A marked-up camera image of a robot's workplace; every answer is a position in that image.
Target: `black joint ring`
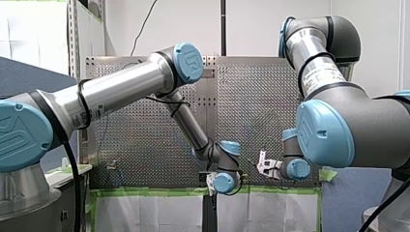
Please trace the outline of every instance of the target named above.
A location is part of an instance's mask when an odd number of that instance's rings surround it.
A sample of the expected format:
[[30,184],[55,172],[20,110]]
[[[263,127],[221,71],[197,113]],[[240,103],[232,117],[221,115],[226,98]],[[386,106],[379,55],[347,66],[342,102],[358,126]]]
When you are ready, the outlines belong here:
[[177,69],[175,68],[174,62],[172,62],[172,60],[165,53],[163,53],[162,51],[157,51],[156,53],[158,53],[160,56],[163,57],[163,59],[165,59],[166,63],[171,68],[172,75],[174,77],[174,85],[172,86],[172,90],[169,91],[168,93],[160,93],[156,95],[156,97],[160,99],[174,92],[174,90],[178,88],[178,72],[177,72]]
[[82,79],[78,82],[77,94],[78,94],[78,97],[79,97],[79,99],[82,103],[82,106],[84,107],[85,114],[86,114],[86,117],[87,117],[87,120],[85,121],[84,127],[79,128],[79,130],[87,129],[88,127],[90,127],[90,124],[91,124],[90,108],[88,107],[87,101],[85,100],[84,96],[82,95],[83,85],[84,85],[85,82],[87,82],[89,80],[91,80],[91,79]]
[[294,155],[283,155],[284,158],[303,158],[304,155],[294,154]]
[[331,16],[326,16],[326,19],[328,20],[328,38],[326,41],[326,50],[329,51],[331,49],[334,38],[335,26]]
[[67,143],[69,141],[69,138],[66,134],[66,131],[64,130],[54,111],[52,111],[51,107],[45,101],[43,96],[41,96],[37,91],[31,93],[30,96],[50,122],[53,131],[57,135],[58,140],[60,140],[61,143]]
[[305,95],[304,95],[304,90],[302,88],[302,73],[304,72],[305,68],[307,67],[308,63],[310,63],[310,61],[316,59],[317,57],[322,57],[322,56],[327,56],[327,57],[331,58],[333,61],[335,61],[335,56],[332,55],[331,53],[329,53],[327,51],[319,52],[319,53],[307,58],[306,61],[304,62],[304,64],[301,66],[300,70],[299,70],[298,87],[299,87],[299,92],[301,93],[303,98],[305,98]]
[[199,149],[193,149],[193,150],[194,150],[195,152],[202,151],[202,150],[204,150],[205,148],[208,147],[209,143],[210,143],[210,139],[208,138],[208,142],[206,143],[205,146],[203,146],[203,147],[201,147],[201,148],[199,148]]
[[320,92],[322,92],[322,91],[325,91],[325,90],[328,90],[328,89],[332,89],[332,88],[336,88],[336,87],[341,87],[341,86],[353,87],[353,88],[356,88],[356,89],[360,89],[360,90],[362,90],[362,91],[365,91],[364,89],[362,89],[362,87],[360,87],[359,85],[354,84],[354,83],[352,83],[352,82],[336,82],[336,83],[332,83],[332,84],[327,84],[327,85],[321,86],[321,87],[319,87],[318,89],[314,90],[313,92],[311,92],[311,93],[309,94],[309,96],[307,96],[307,97],[305,98],[305,101],[308,101],[308,100],[313,99],[314,96],[316,96],[318,93],[320,93]]

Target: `robotic arm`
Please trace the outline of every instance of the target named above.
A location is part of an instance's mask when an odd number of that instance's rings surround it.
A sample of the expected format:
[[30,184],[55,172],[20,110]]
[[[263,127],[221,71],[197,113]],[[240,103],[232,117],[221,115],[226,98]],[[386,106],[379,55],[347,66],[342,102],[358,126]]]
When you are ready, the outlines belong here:
[[[162,98],[167,102],[181,102],[183,96],[179,90]],[[190,109],[184,105],[168,104],[169,112],[175,112],[173,118],[190,142],[195,156],[199,160],[218,164],[218,172],[207,176],[207,184],[213,192],[227,194],[231,192],[241,179],[239,171],[240,145],[237,142],[222,141],[214,143],[208,138],[195,120]]]
[[[39,162],[46,152],[61,144],[66,146],[73,131],[86,129],[103,115],[148,95],[173,93],[170,96],[174,96],[178,87],[196,82],[202,73],[199,51],[189,43],[179,43],[152,53],[144,63],[98,79],[80,81],[78,86],[55,93],[38,90],[0,101],[2,226],[7,228],[10,218],[35,212],[60,197],[58,190],[49,188]],[[79,181],[75,191],[75,231],[78,231]]]
[[297,71],[305,97],[296,118],[302,153],[331,167],[409,168],[406,92],[372,100],[348,82],[361,52],[355,27],[337,16],[294,19],[282,35],[281,55]]

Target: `cable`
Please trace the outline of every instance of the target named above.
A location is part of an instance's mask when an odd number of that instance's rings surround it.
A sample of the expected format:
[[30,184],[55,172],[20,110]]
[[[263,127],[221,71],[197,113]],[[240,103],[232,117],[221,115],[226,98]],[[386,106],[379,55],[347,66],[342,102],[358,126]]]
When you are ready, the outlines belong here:
[[156,4],[157,2],[158,2],[158,0],[155,0],[155,1],[153,2],[153,5],[151,6],[150,11],[148,12],[147,16],[145,17],[145,20],[144,20],[144,22],[142,23],[141,30],[139,30],[138,35],[135,37],[135,40],[133,41],[133,48],[132,48],[132,51],[131,51],[131,55],[130,55],[130,56],[133,56],[133,52],[135,51],[135,47],[136,47],[136,42],[138,41],[139,37],[141,36],[142,31],[144,30],[144,27],[145,27],[145,23],[147,23],[147,20],[148,20],[148,18],[149,18],[150,15],[151,15],[151,11],[154,9],[154,6],[155,6],[155,4]]
[[86,121],[85,124],[82,128],[79,128],[79,130],[84,130],[90,127],[91,124],[91,111],[90,108],[88,107],[87,101],[85,100],[84,96],[82,95],[82,90],[83,90],[83,85],[85,82],[89,81],[91,79],[82,79],[78,82],[78,98],[80,99],[82,106],[84,107],[85,110],[85,116],[86,116]]
[[74,232],[79,232],[81,227],[81,182],[78,173],[78,167],[76,165],[73,149],[69,142],[65,142],[64,149],[66,150],[67,157],[69,158],[70,165],[72,166],[73,182],[74,182],[74,196],[75,196],[75,219],[74,219]]
[[139,65],[139,64],[141,64],[141,63],[142,63],[141,60],[138,60],[138,63],[135,63],[135,62],[128,63],[127,65],[123,66],[123,68],[121,68],[120,71],[123,70],[123,69],[125,69],[125,68],[127,68],[127,67],[129,67],[129,66],[131,66],[131,65]]
[[99,148],[97,149],[97,157],[98,157],[99,154],[100,154],[100,150],[101,150],[101,147],[102,147],[102,145],[103,145],[103,141],[105,140],[105,134],[106,134],[106,131],[108,130],[108,125],[109,125],[109,117],[108,117],[108,114],[107,114],[107,115],[106,115],[105,128],[104,128],[104,130],[103,130],[103,132],[102,132],[102,139],[101,139],[101,141],[100,141],[100,143],[99,143]]
[[85,174],[84,177],[84,191],[83,191],[83,195],[82,195],[82,214],[85,215],[85,203],[86,203],[86,199],[87,199],[87,189],[88,189],[88,181],[89,181],[89,175],[88,173]]
[[214,140],[210,137],[208,137],[208,143],[211,144],[211,146],[208,148],[208,163],[206,164],[206,171],[209,171],[209,169],[212,166],[212,158],[214,157]]
[[407,179],[401,186],[398,188],[395,193],[393,193],[385,202],[383,202],[371,216],[366,220],[366,222],[362,225],[362,228],[359,232],[365,232],[368,227],[371,225],[371,222],[374,221],[380,213],[386,209],[390,204],[392,204],[402,193],[404,193],[407,188],[410,186],[410,178]]
[[159,103],[178,104],[177,107],[174,109],[174,111],[172,111],[171,118],[174,117],[175,113],[178,111],[178,109],[181,107],[181,105],[186,104],[188,107],[190,107],[190,103],[184,101],[185,97],[182,97],[180,101],[163,101],[163,100],[159,100],[159,99],[155,99],[155,98],[151,98],[151,97],[145,97],[144,99],[151,100],[151,101],[154,101],[154,102],[159,102]]

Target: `silver arm segment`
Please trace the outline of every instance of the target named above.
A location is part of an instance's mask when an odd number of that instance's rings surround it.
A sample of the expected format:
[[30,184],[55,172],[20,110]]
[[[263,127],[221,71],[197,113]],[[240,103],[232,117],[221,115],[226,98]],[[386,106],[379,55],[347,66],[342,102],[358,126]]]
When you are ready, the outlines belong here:
[[[183,96],[179,90],[176,90],[162,99],[167,102],[182,102]],[[173,114],[173,118],[190,142],[195,156],[199,160],[218,164],[219,174],[214,181],[216,191],[220,193],[228,193],[232,191],[240,181],[238,174],[239,151],[238,153],[232,152],[229,148],[224,147],[224,144],[233,142],[222,141],[220,145],[213,143],[204,130],[199,126],[187,105],[168,104],[167,108],[169,112]]]

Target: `blue joint cap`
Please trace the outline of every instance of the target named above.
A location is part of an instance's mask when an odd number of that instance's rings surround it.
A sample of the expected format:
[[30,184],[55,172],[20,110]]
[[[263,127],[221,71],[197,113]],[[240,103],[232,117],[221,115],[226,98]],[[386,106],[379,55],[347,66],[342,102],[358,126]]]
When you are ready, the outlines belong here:
[[230,155],[233,155],[233,156],[241,155],[241,145],[237,142],[223,140],[220,142],[220,147],[223,149],[223,151],[225,151],[226,153],[229,153]]
[[204,72],[202,55],[192,44],[176,44],[173,59],[177,73],[186,84],[192,84],[201,78]]
[[299,105],[296,130],[302,153],[312,162],[331,167],[352,163],[352,133],[341,115],[324,101],[310,100]]
[[214,189],[216,192],[227,194],[235,188],[233,178],[224,172],[218,173],[214,180]]
[[0,101],[0,112],[0,173],[38,162],[53,139],[47,118],[37,108],[15,101]]
[[310,165],[304,159],[293,159],[286,167],[287,176],[293,180],[304,180],[310,174]]
[[296,132],[296,129],[286,129],[283,130],[282,132],[282,140],[287,140],[289,138],[295,137],[298,133]]
[[410,90],[400,90],[395,92],[396,96],[410,97]]

